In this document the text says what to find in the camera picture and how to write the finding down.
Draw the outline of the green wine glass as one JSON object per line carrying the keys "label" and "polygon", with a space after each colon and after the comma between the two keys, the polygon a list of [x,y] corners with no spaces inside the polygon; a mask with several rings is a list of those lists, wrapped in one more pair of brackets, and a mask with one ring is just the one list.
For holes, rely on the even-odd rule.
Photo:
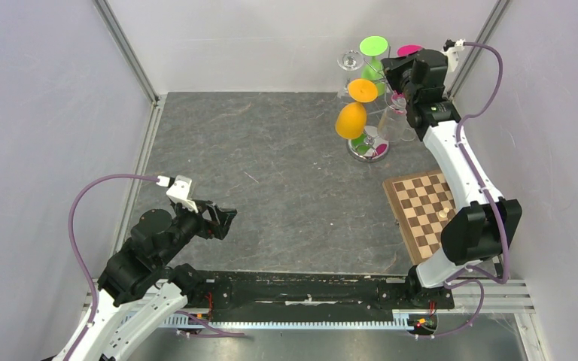
{"label": "green wine glass", "polygon": [[383,65],[379,57],[389,49],[386,38],[379,35],[369,36],[360,42],[359,50],[366,60],[362,68],[361,78],[370,80],[378,90],[378,96],[385,93],[385,83],[383,81]]}

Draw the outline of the clear wine glass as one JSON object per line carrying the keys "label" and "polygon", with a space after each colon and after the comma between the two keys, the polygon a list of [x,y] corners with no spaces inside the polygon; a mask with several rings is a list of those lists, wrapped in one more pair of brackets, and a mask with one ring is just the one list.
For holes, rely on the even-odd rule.
{"label": "clear wine glass", "polygon": [[348,50],[337,58],[337,64],[342,69],[341,88],[337,97],[343,102],[352,102],[349,95],[348,85],[361,76],[361,69],[364,66],[364,56],[356,50]]}

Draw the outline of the chrome wine glass rack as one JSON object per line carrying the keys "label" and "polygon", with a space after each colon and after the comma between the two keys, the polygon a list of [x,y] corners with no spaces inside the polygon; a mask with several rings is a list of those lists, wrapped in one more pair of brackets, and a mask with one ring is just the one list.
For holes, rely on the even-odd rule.
{"label": "chrome wine glass rack", "polygon": [[364,127],[364,133],[359,138],[347,141],[349,153],[361,162],[377,162],[384,159],[392,147],[407,141],[406,133],[408,127],[401,140],[395,143],[385,141],[378,135],[377,127],[382,112],[386,108],[390,97],[394,94],[385,78],[383,78],[383,81],[385,83],[385,93],[382,96],[378,96],[373,102],[365,104],[367,124]]}

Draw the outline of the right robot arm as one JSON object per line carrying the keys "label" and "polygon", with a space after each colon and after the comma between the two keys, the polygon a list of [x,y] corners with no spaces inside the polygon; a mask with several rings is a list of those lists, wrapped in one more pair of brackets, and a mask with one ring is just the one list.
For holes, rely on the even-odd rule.
{"label": "right robot arm", "polygon": [[390,88],[406,100],[406,118],[418,139],[440,166],[454,197],[456,215],[441,232],[441,250],[415,267],[404,287],[407,302],[423,307],[435,296],[436,287],[448,286],[481,262],[501,256],[505,284],[510,245],[522,216],[516,199],[507,199],[486,175],[464,131],[465,123],[479,113],[461,116],[445,96],[445,79],[458,65],[459,53],[468,41],[449,42],[442,50],[422,48],[407,56],[382,59]]}

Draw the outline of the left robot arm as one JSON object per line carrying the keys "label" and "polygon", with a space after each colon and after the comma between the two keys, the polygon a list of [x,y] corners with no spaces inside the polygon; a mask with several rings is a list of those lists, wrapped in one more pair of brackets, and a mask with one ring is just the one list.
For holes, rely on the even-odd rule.
{"label": "left robot arm", "polygon": [[78,331],[55,360],[125,360],[163,321],[183,307],[214,306],[195,268],[169,262],[193,238],[222,240],[237,215],[201,201],[197,211],[145,212],[97,280],[93,302]]}

